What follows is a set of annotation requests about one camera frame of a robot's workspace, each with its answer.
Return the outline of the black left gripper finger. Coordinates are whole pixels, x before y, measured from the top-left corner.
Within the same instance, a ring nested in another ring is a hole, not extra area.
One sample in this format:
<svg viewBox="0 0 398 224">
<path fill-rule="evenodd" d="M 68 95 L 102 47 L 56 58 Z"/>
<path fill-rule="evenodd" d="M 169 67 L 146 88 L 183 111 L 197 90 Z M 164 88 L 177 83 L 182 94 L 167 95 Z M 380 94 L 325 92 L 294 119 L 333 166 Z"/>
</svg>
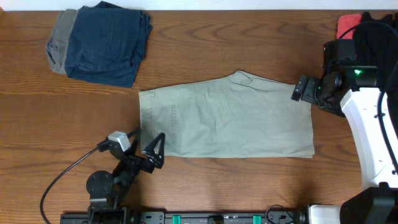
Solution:
<svg viewBox="0 0 398 224">
<path fill-rule="evenodd" d="M 129 133 L 127 133 L 127 137 L 131 142 L 131 147 L 126 151 L 127 156 L 133 156 L 141 141 L 141 130 L 135 129 Z"/>
<path fill-rule="evenodd" d="M 164 164 L 165 134 L 160 133 L 143 150 L 145 163 L 153 168 L 161 169 Z"/>
</svg>

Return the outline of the light khaki shorts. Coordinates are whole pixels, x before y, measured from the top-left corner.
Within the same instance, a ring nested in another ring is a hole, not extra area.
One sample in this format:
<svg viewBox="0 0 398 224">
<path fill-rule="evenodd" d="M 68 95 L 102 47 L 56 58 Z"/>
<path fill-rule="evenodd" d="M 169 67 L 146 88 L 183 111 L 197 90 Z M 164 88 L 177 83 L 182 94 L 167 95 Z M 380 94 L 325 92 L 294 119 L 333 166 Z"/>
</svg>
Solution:
<svg viewBox="0 0 398 224">
<path fill-rule="evenodd" d="M 139 92 L 141 142 L 165 134 L 177 157 L 304 157 L 315 153 L 311 107 L 294 86 L 244 71 Z"/>
</svg>

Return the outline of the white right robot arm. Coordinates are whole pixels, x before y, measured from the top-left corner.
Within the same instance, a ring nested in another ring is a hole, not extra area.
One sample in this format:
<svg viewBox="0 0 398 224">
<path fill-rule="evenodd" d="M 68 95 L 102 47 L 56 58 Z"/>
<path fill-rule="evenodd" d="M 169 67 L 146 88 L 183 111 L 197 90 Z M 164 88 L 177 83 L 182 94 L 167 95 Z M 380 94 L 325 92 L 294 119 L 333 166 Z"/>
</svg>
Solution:
<svg viewBox="0 0 398 224">
<path fill-rule="evenodd" d="M 323 46 L 323 76 L 302 75 L 291 99 L 344 117 L 353 133 L 363 191 L 341 205 L 307 205 L 297 223 L 397 223 L 397 135 L 379 69 L 359 66 L 354 40 Z"/>
</svg>

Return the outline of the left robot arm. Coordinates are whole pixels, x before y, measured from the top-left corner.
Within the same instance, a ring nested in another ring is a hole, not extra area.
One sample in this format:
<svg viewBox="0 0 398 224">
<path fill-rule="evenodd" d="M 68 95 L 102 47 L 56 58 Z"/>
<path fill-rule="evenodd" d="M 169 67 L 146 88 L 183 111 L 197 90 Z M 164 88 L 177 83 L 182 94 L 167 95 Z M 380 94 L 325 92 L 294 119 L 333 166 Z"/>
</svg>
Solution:
<svg viewBox="0 0 398 224">
<path fill-rule="evenodd" d="M 130 133 L 115 131 L 98 144 L 100 152 L 109 151 L 118 161 L 112 173 L 92 173 L 86 189 L 90 195 L 86 223 L 132 223 L 130 209 L 121 204 L 141 171 L 152 173 L 164 164 L 165 134 L 160 133 L 143 150 L 145 157 L 135 155 L 141 139 L 139 129 Z"/>
</svg>

